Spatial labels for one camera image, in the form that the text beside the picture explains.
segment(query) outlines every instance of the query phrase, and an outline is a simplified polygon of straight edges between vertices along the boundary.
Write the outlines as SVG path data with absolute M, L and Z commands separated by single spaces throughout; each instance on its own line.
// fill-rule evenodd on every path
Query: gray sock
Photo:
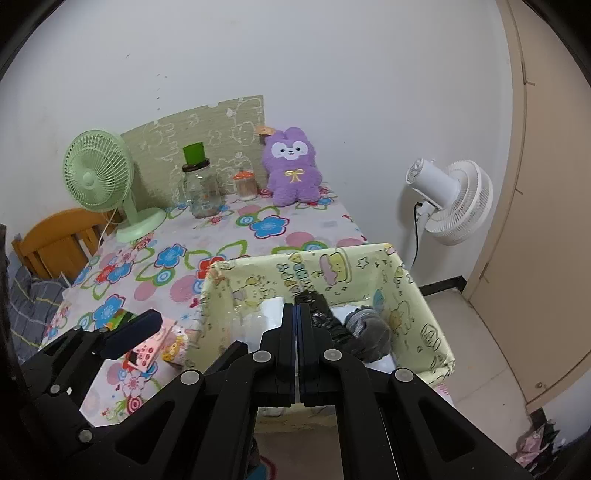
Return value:
M 349 313 L 345 326 L 362 343 L 362 351 L 356 355 L 361 361 L 376 362 L 390 353 L 392 331 L 372 307 L 361 307 Z

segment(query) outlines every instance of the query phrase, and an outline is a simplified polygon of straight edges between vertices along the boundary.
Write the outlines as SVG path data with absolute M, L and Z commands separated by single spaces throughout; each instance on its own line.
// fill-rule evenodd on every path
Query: yellow bow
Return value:
M 305 172 L 301 168 L 297 170 L 286 170 L 285 176 L 291 177 L 290 183 L 294 183 L 295 181 L 301 181 L 300 175 L 303 175 Z

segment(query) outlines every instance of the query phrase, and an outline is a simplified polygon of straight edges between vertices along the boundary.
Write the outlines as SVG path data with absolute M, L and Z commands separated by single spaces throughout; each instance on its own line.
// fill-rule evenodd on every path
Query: white wall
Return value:
M 67 0 L 0 83 L 0 214 L 9 238 L 73 206 L 60 164 L 80 132 L 263 94 L 268 125 L 302 127 L 371 242 L 402 249 L 417 157 L 471 158 L 500 190 L 511 72 L 495 0 Z M 468 276 L 486 228 L 427 238 L 414 275 Z
M 570 443 L 586 433 L 591 426 L 591 370 L 544 405 L 544 413 L 548 420 L 556 422 L 556 429 L 560 430 L 554 441 L 555 447 L 562 442 Z

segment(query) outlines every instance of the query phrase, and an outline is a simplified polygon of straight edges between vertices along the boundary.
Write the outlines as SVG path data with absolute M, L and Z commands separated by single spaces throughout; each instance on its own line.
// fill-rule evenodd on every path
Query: green lid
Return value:
M 185 155 L 185 160 L 187 160 L 187 165 L 197 165 L 205 161 L 203 142 L 197 142 L 183 147 L 183 153 Z

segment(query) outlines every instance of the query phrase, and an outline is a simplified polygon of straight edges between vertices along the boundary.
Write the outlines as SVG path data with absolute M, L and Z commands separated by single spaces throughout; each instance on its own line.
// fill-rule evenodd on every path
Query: green desk fan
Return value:
M 127 220 L 117 229 L 118 242 L 132 242 L 164 222 L 157 207 L 139 212 L 131 196 L 134 164 L 119 135 L 90 130 L 78 135 L 66 151 L 64 181 L 72 197 L 91 212 L 108 212 L 123 206 Z

